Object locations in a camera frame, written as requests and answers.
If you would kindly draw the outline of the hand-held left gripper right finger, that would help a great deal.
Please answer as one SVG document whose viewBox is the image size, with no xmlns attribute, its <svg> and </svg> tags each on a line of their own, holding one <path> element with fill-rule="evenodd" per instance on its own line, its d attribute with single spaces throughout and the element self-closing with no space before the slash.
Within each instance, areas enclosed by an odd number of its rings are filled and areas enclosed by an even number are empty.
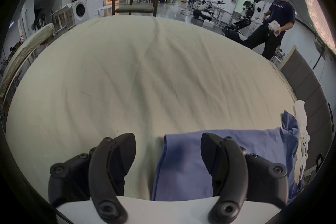
<svg viewBox="0 0 336 224">
<path fill-rule="evenodd" d="M 230 136 L 213 133 L 201 137 L 201 157 L 212 177 L 213 197 L 219 197 L 208 213 L 211 224 L 236 220 L 245 201 L 284 209 L 288 203 L 287 168 L 281 163 L 247 154 Z"/>
</svg>

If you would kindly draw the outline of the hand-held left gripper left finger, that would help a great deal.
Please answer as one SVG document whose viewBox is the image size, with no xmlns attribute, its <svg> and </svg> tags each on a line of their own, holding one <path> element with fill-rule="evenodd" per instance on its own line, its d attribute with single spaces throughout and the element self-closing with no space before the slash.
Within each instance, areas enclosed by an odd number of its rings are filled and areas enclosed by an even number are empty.
<svg viewBox="0 0 336 224">
<path fill-rule="evenodd" d="M 133 133 L 105 137 L 89 153 L 81 153 L 50 167 L 48 199 L 54 208 L 92 199 L 99 217 L 108 224 L 124 224 L 128 213 L 117 196 L 124 196 L 125 176 L 136 155 Z"/>
</svg>

